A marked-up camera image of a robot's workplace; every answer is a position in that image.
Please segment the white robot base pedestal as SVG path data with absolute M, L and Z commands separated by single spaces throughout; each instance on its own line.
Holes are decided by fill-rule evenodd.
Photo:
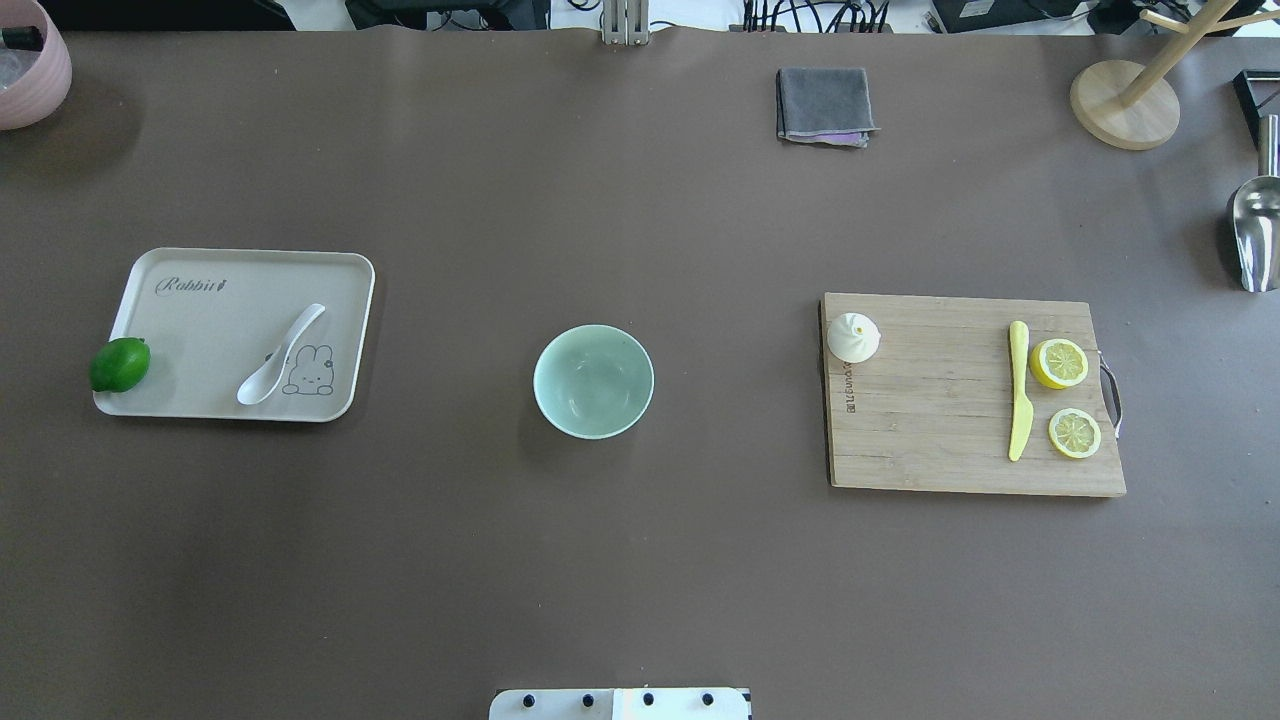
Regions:
M 733 687 L 508 689 L 489 719 L 750 719 L 750 692 Z

